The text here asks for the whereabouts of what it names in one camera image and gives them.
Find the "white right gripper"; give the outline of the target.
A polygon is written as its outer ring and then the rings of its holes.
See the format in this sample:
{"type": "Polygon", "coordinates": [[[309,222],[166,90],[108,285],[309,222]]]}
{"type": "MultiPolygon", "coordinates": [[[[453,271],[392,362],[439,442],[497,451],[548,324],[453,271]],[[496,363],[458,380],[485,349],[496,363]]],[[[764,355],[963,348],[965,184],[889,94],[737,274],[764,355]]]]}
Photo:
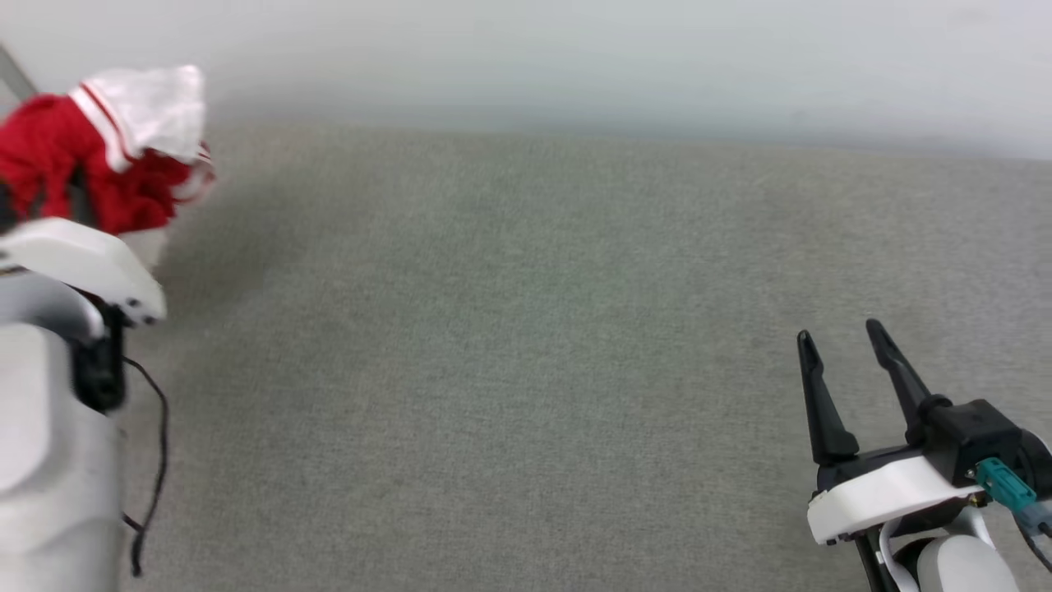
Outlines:
{"type": "MultiPolygon", "coordinates": [[[[928,389],[879,319],[865,320],[865,330],[897,395],[906,442],[925,445],[930,412],[951,407],[951,400],[928,389]]],[[[812,539],[835,542],[945,502],[965,506],[978,492],[976,484],[953,486],[920,452],[906,447],[859,455],[858,441],[844,427],[826,385],[818,345],[808,331],[801,331],[796,343],[811,454],[820,466],[818,491],[807,509],[812,539]]]]}

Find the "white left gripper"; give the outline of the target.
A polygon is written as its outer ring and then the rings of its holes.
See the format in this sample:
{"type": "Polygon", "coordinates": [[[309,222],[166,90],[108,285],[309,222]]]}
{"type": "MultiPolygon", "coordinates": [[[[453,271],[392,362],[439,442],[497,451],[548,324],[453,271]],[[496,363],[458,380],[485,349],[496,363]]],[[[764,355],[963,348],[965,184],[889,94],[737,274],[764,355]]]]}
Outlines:
{"type": "Polygon", "coordinates": [[[1,183],[2,262],[98,297],[138,325],[168,318],[162,286],[132,247],[83,225],[95,224],[95,209],[82,166],[69,176],[69,218],[36,219],[17,226],[19,213],[11,188],[1,183]]]}

